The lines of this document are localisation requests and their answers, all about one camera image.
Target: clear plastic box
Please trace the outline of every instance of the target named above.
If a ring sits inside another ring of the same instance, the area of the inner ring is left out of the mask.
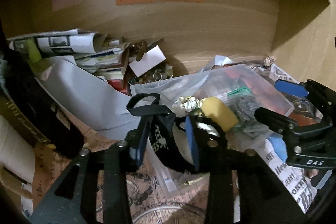
[[[218,97],[228,103],[228,93],[248,87],[257,102],[270,110],[288,116],[293,105],[263,77],[244,64],[198,72],[176,78],[143,85],[131,85],[132,95],[159,93],[160,103],[172,107],[180,96],[194,96],[197,99]]]
[[[147,142],[146,152],[165,198],[182,195],[190,189],[209,182],[209,174],[188,175],[178,173],[165,167],[155,154],[149,140]]]
[[[158,82],[132,85],[132,95],[139,93],[159,93],[160,103],[170,109],[180,96],[194,96],[203,99],[216,96],[230,106],[230,94],[237,90],[250,90],[260,106],[288,116],[294,109],[293,105],[267,80],[256,74],[243,64],[198,72]],[[272,132],[267,130],[255,138],[242,132],[234,132],[241,150],[254,148]],[[176,172],[166,168],[155,155],[150,143],[147,145],[148,157],[153,165],[156,176],[167,198],[186,192],[191,187],[204,183],[208,176],[194,177],[192,185],[180,184],[176,180]]]

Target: metal rivet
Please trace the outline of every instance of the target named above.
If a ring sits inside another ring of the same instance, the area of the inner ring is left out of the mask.
[[[86,156],[86,155],[88,155],[88,154],[89,154],[89,152],[90,152],[90,150],[89,150],[89,149],[87,149],[87,148],[84,148],[84,149],[82,149],[82,150],[81,150],[81,152],[80,152],[80,155],[81,155],[81,156]]]
[[[300,147],[300,146],[295,146],[295,147],[294,147],[294,152],[295,152],[296,154],[300,154],[300,153],[302,152],[301,147]]]
[[[218,146],[218,143],[215,141],[215,140],[209,140],[208,141],[208,145],[210,147],[217,147]]]
[[[160,72],[154,72],[153,74],[154,81],[159,81],[162,79],[162,74]]]
[[[167,74],[168,77],[171,77],[171,76],[173,76],[174,71],[172,69],[167,69],[166,74]]]
[[[254,156],[257,152],[254,149],[248,148],[248,149],[245,150],[245,153],[248,156]]]
[[[125,146],[128,145],[128,143],[127,143],[127,141],[125,141],[125,140],[121,140],[121,141],[117,142],[117,145],[118,145],[119,147],[125,147]]]

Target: blue sponge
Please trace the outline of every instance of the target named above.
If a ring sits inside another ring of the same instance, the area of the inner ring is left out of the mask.
[[[287,159],[288,155],[287,155],[286,144],[285,144],[285,142],[282,139],[282,135],[274,132],[267,139],[273,145],[274,152],[278,155],[278,157],[283,162],[286,162],[286,159]]]

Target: cardboard box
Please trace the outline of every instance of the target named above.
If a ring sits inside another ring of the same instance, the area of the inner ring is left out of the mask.
[[[299,81],[311,78],[336,89],[336,0],[158,1],[121,6],[115,0],[85,0],[56,12],[52,1],[1,0],[6,37],[73,27],[124,36],[129,42],[164,37],[160,48],[174,76],[197,71],[214,55],[261,59],[271,54]]]
[[[11,126],[32,147],[35,147],[37,142],[50,143],[50,140],[23,115],[16,104],[12,100],[8,100],[4,94],[0,94],[0,115],[3,115]]]

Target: newspaper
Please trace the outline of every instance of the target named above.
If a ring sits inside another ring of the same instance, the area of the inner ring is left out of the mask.
[[[106,34],[98,32],[87,32],[81,29],[72,29],[68,31],[40,32],[19,35],[8,38],[9,47],[21,53],[27,53],[28,49],[25,42],[33,37],[39,49],[46,53],[95,53],[101,51]]]
[[[310,179],[305,177],[305,170],[285,164],[275,153],[273,145],[267,139],[255,150],[278,176],[302,211],[306,213],[317,194],[317,190],[310,184]]]

